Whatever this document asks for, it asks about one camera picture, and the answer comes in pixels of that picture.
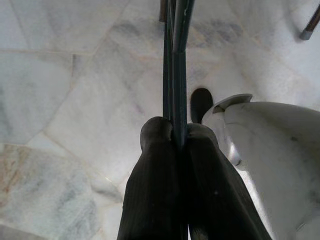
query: marble floor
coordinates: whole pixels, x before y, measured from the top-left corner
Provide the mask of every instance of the marble floor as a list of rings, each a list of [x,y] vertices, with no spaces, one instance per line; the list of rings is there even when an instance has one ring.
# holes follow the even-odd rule
[[[318,4],[195,0],[188,99],[206,87],[320,110],[320,29],[298,38]],[[162,114],[159,9],[0,0],[1,239],[116,239],[140,129]]]

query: chair leg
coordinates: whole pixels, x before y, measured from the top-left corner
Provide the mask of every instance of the chair leg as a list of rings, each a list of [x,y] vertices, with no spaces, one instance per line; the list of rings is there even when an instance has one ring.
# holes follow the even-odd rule
[[[316,26],[320,21],[320,5],[316,9],[315,13],[313,14],[312,18],[310,19],[308,25],[305,27],[303,32],[300,34],[301,40],[309,40],[311,38],[312,33],[314,32]]]

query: black shoe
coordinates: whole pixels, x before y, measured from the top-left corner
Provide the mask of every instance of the black shoe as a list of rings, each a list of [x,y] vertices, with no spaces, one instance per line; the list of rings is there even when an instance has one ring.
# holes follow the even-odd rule
[[[201,124],[206,112],[214,105],[212,95],[206,88],[198,88],[191,95],[191,121]]]

